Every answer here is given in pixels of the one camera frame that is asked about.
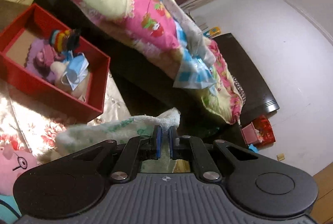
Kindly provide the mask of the blue face mask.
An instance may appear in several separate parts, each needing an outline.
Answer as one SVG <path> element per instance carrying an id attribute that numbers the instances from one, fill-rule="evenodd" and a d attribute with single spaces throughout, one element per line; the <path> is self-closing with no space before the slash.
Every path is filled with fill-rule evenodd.
<path id="1" fill-rule="evenodd" d="M 60 81 L 74 91 L 88 75 L 89 62 L 83 53 L 79 53 L 68 63 Z"/>

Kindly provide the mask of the red rectangular storage box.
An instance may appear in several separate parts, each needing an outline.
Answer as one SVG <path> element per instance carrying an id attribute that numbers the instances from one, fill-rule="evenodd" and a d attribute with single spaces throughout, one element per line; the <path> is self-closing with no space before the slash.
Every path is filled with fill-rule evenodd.
<path id="1" fill-rule="evenodd" d="M 109 63 L 37 4 L 1 33 L 1 79 L 78 122 L 103 113 Z"/>

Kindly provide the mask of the floral beige table cloth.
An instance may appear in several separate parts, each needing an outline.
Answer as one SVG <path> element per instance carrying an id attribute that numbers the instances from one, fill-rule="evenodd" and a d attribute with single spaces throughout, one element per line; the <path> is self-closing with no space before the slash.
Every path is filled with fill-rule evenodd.
<path id="1" fill-rule="evenodd" d="M 56 135 L 77 123 L 1 80 L 1 148 L 10 144 L 46 163 L 56 157 Z"/>

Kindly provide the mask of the purple felt cloth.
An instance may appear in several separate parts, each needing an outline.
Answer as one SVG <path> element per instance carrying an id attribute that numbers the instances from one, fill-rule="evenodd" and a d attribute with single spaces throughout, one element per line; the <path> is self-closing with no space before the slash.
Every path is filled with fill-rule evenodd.
<path id="1" fill-rule="evenodd" d="M 54 84 L 55 73 L 50 66 L 53 62 L 64 59 L 64 55 L 57 53 L 48 40 L 37 38 L 30 45 L 25 68 L 37 77 Z"/>

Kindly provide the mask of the blue checkered cloth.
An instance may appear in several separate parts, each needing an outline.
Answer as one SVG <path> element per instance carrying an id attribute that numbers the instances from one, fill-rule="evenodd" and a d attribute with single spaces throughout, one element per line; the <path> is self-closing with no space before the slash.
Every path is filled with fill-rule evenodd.
<path id="1" fill-rule="evenodd" d="M 199 55 L 190 53 L 188 49 L 189 43 L 184 30 L 176 20 L 174 20 L 174 23 L 177 39 L 183 50 L 183 56 L 173 87 L 195 90 L 210 88 L 216 83 L 211 72 L 212 66 L 207 67 Z"/>

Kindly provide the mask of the pink floral quilt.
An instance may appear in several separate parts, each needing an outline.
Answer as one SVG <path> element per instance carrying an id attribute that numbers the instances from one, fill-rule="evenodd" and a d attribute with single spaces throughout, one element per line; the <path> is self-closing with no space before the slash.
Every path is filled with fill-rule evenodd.
<path id="1" fill-rule="evenodd" d="M 189 89 L 203 107 L 227 124 L 238 122 L 243 108 L 227 63 L 217 43 L 205 37 L 200 28 L 175 0 L 71 0 L 99 29 L 137 50 L 160 68 L 173 82 L 183 50 L 177 39 L 174 20 L 184 30 L 189 51 L 199 55 L 216 83 L 210 88 Z"/>

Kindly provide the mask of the pink pig plush toy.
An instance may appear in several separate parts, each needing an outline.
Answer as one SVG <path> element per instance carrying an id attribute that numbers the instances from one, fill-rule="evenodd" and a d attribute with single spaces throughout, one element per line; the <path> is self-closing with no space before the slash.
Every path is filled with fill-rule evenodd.
<path id="1" fill-rule="evenodd" d="M 10 144 L 1 147 L 1 195 L 12 196 L 14 183 L 22 173 L 37 166 L 36 158 L 26 151 L 15 151 Z"/>

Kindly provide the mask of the white green towel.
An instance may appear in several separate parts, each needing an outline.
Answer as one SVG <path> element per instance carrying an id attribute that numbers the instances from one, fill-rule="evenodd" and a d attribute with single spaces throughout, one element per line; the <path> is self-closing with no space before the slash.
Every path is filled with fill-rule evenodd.
<path id="1" fill-rule="evenodd" d="M 172 108 L 157 117 L 140 115 L 121 121 L 104 122 L 99 125 L 74 125 L 55 137 L 55 149 L 61 155 L 69 155 L 108 139 L 125 144 L 136 136 L 151 137 L 155 126 L 167 131 L 178 127 L 181 113 Z"/>

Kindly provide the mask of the red tissue box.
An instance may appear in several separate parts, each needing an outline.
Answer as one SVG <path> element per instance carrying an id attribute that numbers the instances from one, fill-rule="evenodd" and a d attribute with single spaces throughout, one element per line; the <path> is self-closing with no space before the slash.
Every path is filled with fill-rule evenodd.
<path id="1" fill-rule="evenodd" d="M 246 144 L 255 147 L 266 147 L 275 143 L 273 128 L 264 115 L 254 119 L 249 125 L 242 128 L 243 138 Z"/>

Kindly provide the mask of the rainbow knitted soft toy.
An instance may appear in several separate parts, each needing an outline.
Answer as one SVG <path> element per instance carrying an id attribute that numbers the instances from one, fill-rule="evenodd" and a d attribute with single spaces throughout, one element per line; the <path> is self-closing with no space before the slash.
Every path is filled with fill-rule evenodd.
<path id="1" fill-rule="evenodd" d="M 79 47 L 80 31 L 78 29 L 53 30 L 48 40 L 50 46 L 58 52 L 73 51 Z"/>

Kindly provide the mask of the yellow blue small box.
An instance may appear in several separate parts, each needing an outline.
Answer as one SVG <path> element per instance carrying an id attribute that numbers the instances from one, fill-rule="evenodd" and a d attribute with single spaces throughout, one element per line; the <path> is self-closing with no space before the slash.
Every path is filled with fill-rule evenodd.
<path id="1" fill-rule="evenodd" d="M 208 29 L 207 31 L 205 31 L 203 33 L 203 35 L 207 38 L 214 38 L 214 37 L 219 36 L 220 34 L 221 34 L 221 30 L 218 26 Z"/>

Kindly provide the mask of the dark wooden bed frame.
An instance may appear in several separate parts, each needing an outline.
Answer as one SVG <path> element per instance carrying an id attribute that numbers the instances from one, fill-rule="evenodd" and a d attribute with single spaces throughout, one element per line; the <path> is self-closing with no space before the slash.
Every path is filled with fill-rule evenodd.
<path id="1" fill-rule="evenodd" d="M 231 34 L 210 39 L 175 0 L 36 0 L 111 57 L 127 85 L 176 107 L 187 124 L 247 125 L 279 110 Z"/>

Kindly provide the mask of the beige pink plush toy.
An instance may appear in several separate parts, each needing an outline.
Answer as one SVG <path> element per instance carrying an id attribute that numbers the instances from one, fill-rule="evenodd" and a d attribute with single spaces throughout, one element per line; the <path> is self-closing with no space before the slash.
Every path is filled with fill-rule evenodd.
<path id="1" fill-rule="evenodd" d="M 55 75 L 54 85 L 56 88 L 70 94 L 74 98 L 85 101 L 90 73 L 85 69 L 82 74 L 72 82 L 70 77 L 74 77 L 75 73 L 67 70 L 68 65 L 69 62 L 62 63 L 59 61 L 55 61 L 51 64 L 50 69 Z"/>

